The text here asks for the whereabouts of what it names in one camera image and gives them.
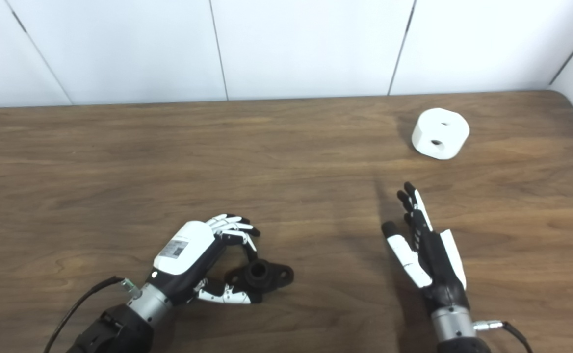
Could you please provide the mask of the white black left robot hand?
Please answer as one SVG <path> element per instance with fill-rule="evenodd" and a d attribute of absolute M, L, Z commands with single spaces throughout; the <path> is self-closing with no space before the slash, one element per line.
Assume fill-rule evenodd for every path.
<path fill-rule="evenodd" d="M 261 232 L 244 217 L 220 214 L 207 221 L 188 221 L 155 257 L 147 283 L 163 293 L 172 306 L 193 299 L 214 303 L 255 304 L 260 295 L 233 284 L 208 280 L 208 271 L 228 246 L 242 246 L 248 261 L 258 258 L 252 237 Z"/>

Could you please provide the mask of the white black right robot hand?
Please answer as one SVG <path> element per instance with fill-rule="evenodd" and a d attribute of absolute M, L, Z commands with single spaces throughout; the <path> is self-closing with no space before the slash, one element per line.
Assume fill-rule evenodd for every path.
<path fill-rule="evenodd" d="M 409 181 L 397 197 L 404 207 L 410 236 L 403 236 L 393 221 L 383 223 L 381 230 L 403 270 L 419 289 L 426 311 L 431 314 L 449 306 L 470 310 L 467 280 L 452 232 L 435 230 L 420 192 Z"/>

